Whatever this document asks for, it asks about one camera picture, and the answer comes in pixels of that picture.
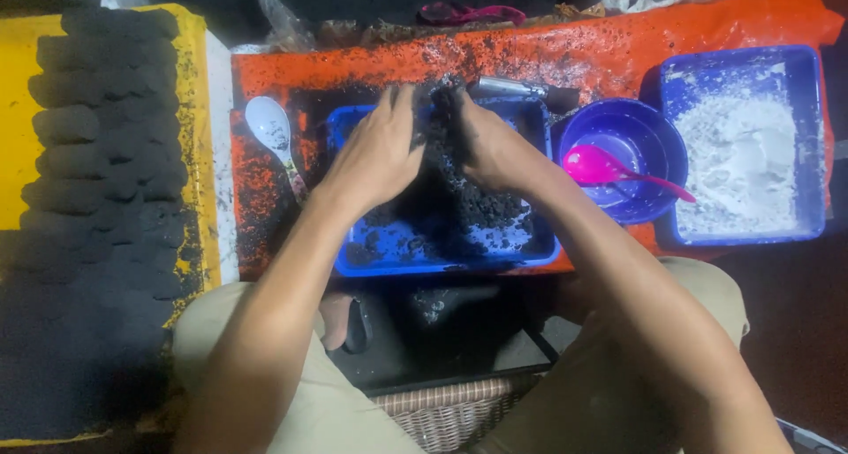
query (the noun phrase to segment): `white spoon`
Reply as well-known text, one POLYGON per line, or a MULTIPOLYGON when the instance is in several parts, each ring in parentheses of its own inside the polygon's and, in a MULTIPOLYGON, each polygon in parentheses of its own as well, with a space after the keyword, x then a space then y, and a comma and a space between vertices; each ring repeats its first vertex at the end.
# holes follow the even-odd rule
POLYGON ((256 97, 248 101, 244 119, 256 139, 280 159, 294 192, 294 199, 303 205, 308 192, 292 160, 292 128, 286 111, 272 98, 256 97))

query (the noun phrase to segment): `khaki trousers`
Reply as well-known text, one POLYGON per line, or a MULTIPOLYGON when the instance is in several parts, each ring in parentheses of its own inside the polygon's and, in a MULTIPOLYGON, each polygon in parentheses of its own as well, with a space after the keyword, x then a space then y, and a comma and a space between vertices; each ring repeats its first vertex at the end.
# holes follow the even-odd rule
MULTIPOLYGON (((660 259, 722 324, 738 347, 748 330, 737 284, 705 262, 660 259)), ((189 393, 233 309, 251 284, 218 287, 196 299, 175 326, 177 377, 189 393)), ((327 357, 316 315, 300 385, 268 450, 272 454, 421 454, 386 413, 327 357)), ((635 373, 606 330, 584 329, 545 378, 479 444, 474 454, 676 452, 669 412, 635 373)))

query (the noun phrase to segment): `pink spoon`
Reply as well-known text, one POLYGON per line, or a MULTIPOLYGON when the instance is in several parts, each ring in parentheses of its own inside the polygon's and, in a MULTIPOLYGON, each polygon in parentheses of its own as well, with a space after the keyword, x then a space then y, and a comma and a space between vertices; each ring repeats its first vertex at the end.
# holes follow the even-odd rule
POLYGON ((590 144, 575 146, 562 158, 562 167, 577 182, 603 184, 618 181, 646 181, 659 184, 686 202, 694 203, 694 196, 674 182, 633 172, 615 156, 590 144))

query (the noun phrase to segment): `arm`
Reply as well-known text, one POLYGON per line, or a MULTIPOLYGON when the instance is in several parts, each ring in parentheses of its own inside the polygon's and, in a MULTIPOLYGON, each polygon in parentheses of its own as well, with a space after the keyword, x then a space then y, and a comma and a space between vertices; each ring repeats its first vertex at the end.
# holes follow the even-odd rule
POLYGON ((312 322, 346 232, 415 178, 412 87, 383 93, 314 189, 280 253, 244 297, 209 358, 174 452, 265 452, 303 371, 312 322))
POLYGON ((521 195, 546 216, 592 292, 597 316, 678 416, 685 451, 790 453, 709 311, 565 171, 467 95, 458 102, 472 151, 466 174, 521 195))

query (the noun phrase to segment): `orange tarp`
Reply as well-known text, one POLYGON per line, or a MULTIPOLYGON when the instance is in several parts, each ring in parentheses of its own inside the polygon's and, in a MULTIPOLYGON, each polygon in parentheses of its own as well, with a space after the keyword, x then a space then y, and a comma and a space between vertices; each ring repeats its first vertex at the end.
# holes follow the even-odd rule
MULTIPOLYGON (((270 261, 276 226, 296 216, 285 175, 270 154, 257 147, 243 123, 241 110, 254 96, 270 95, 289 113, 295 163, 307 183, 315 184, 326 170, 326 129, 312 115, 320 113, 315 110, 320 105, 329 104, 307 101, 321 99, 315 90, 421 83, 450 72, 465 79, 493 75, 579 87, 581 103, 638 98, 645 74, 673 55, 786 44, 818 48, 833 44, 842 24, 842 17, 825 9, 821 0, 722 0, 558 26, 430 37, 376 49, 234 55, 232 162, 242 278, 260 275, 270 261)), ((337 106, 362 102, 338 101, 337 106)), ((833 132, 826 111, 825 128, 829 180, 833 132)), ((557 135, 552 136, 556 142, 557 135)), ((628 231, 652 253, 672 253, 657 246, 653 224, 631 226, 628 231)), ((676 253, 710 258, 719 252, 676 253)), ((572 269, 561 253, 549 265, 516 272, 572 269)))

